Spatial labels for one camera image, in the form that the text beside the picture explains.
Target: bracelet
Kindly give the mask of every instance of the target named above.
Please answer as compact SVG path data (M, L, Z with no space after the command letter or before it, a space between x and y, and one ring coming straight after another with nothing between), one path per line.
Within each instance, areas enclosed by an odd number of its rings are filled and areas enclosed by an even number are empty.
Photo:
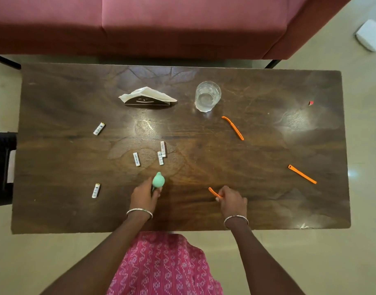
M127 212L127 216L128 216L128 213L130 213L130 212L132 212L132 211L144 211L144 212L147 212L148 214L151 215L151 218L150 218L150 219L153 218L153 214L152 214L150 211L148 211L148 210L146 210L146 209L143 209L143 208L133 208L133 209L131 209L131 210L128 210L128 212Z
M228 216L227 218L225 218L225 220L223 221L223 225L225 226L225 228L229 229L225 223L226 221L229 219L229 218L244 218L246 221L247 221L247 225L249 225L249 221L248 219L245 217L245 216L242 216L242 215L232 215L232 216Z

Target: orange plastic stick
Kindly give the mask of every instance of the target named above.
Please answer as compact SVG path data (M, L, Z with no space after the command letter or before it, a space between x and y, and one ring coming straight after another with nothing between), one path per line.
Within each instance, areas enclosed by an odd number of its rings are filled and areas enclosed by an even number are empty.
M210 190L210 192L216 196L216 197L219 197L219 198L222 198L219 194L217 194L211 187L208 188Z
M240 140L244 141L244 138L243 138L242 134L238 131L237 127L232 123L232 121L230 121L230 119L227 118L227 117L225 117L225 116L222 116L222 118L225 119L226 121L228 121L230 123L230 125L233 127L233 129L235 130L236 134L240 138Z
M292 171L296 172L297 174L299 174L300 176L304 177L305 179L307 179L308 181L311 181L313 184L316 184L317 182L311 178L309 178L307 175L301 173L298 169L296 169L294 166L292 166L291 164L288 165L288 168L290 168Z

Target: pink patterned dress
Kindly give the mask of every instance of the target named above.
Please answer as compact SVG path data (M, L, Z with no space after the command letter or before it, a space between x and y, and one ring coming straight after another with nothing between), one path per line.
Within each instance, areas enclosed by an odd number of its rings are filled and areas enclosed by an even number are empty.
M107 295L222 295L205 254L180 234L143 232L135 238Z

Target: dark wood tabletop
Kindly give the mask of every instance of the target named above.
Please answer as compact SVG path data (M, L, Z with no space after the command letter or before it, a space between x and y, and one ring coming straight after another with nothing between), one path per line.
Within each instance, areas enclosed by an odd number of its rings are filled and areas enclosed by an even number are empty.
M350 227L338 71L28 64L22 72L13 233L113 231L133 189L158 171L166 183L143 230L224 230L208 191L223 185L248 198L252 229ZM222 91L208 113L194 107L203 81ZM145 86L178 103L143 109L118 98Z

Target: glass of water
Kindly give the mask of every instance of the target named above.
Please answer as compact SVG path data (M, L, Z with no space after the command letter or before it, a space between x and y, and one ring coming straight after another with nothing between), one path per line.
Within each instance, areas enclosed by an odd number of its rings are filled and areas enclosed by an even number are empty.
M211 81L200 83L196 88L195 107L201 112L209 112L221 99L221 88Z

